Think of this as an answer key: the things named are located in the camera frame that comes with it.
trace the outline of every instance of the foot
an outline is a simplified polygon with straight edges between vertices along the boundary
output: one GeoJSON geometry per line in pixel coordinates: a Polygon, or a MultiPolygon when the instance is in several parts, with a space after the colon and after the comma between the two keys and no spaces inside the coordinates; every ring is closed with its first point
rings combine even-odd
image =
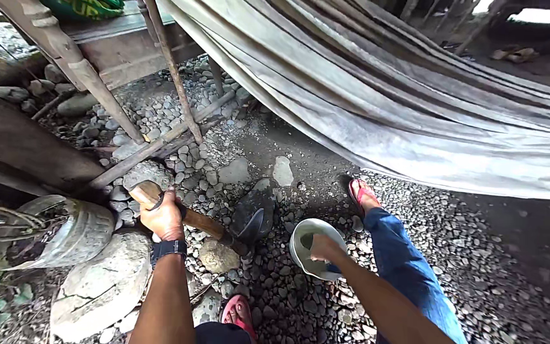
{"type": "Polygon", "coordinates": [[[249,333],[252,342],[255,343],[256,333],[252,325],[252,315],[250,314],[247,301],[237,296],[233,297],[229,302],[234,302],[227,314],[225,314],[222,322],[224,324],[235,324],[249,333]]]}
{"type": "Polygon", "coordinates": [[[374,207],[381,207],[381,203],[379,203],[377,197],[375,196],[375,192],[371,187],[366,184],[361,179],[354,179],[349,184],[349,189],[351,192],[351,197],[355,199],[358,204],[360,204],[360,207],[364,210],[364,214],[367,214],[369,210],[371,210],[374,207]],[[358,194],[360,194],[360,190],[363,189],[363,192],[360,196],[360,199],[358,199],[358,194]]]}

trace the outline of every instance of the hand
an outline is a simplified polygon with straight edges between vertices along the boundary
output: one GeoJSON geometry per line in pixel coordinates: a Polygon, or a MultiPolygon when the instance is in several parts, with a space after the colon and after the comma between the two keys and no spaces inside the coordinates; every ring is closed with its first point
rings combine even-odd
{"type": "Polygon", "coordinates": [[[154,210],[141,203],[141,223],[156,233],[161,240],[184,240],[184,226],[181,214],[175,205],[175,187],[164,192],[163,202],[154,210]]]}
{"type": "Polygon", "coordinates": [[[313,245],[311,245],[312,260],[335,262],[343,256],[347,256],[347,252],[344,252],[329,236],[314,234],[313,245]]]}

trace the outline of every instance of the blue jeans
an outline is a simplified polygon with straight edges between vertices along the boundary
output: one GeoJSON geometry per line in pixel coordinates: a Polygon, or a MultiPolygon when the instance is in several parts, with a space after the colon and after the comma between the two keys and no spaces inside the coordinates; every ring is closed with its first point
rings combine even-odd
{"type": "Polygon", "coordinates": [[[373,239],[379,276],[406,296],[424,316],[456,344],[467,344],[454,305],[438,284],[432,268],[413,246],[400,220],[383,208],[372,208],[364,228],[373,239]]]}

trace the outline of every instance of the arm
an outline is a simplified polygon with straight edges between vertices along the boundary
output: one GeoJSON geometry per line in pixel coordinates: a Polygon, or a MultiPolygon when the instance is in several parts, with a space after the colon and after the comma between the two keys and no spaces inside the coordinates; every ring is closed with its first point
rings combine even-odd
{"type": "MultiPolygon", "coordinates": [[[[157,209],[141,207],[141,222],[163,240],[185,239],[174,201],[175,191],[170,188],[157,209]]],[[[186,267],[180,254],[167,254],[158,260],[129,343],[195,343],[186,267]]]]}
{"type": "Polygon", "coordinates": [[[325,235],[314,235],[311,257],[339,267],[347,284],[366,309],[379,332],[392,344],[453,344],[398,290],[386,280],[356,264],[325,235]]]}

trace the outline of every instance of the green bag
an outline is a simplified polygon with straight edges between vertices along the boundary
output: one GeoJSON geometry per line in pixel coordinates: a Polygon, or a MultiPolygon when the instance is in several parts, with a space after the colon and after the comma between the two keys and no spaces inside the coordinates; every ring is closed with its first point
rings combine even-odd
{"type": "Polygon", "coordinates": [[[58,19],[102,20],[118,17],[124,0],[41,0],[58,19]]]}

